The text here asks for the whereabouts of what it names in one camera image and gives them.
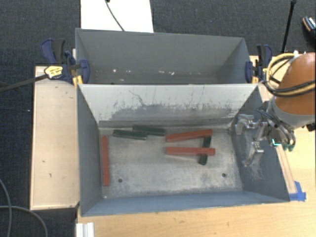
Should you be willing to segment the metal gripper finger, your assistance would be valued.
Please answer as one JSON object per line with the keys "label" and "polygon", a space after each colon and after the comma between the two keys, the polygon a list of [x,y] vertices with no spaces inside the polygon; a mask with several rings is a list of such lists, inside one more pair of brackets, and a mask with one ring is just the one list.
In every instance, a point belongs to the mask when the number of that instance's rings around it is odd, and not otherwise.
{"label": "metal gripper finger", "polygon": [[242,164],[246,167],[250,166],[254,160],[260,158],[263,153],[264,150],[261,148],[260,142],[251,142],[249,153]]}
{"label": "metal gripper finger", "polygon": [[235,124],[235,133],[236,135],[241,135],[245,129],[254,129],[255,127],[256,123],[253,115],[239,114]]}

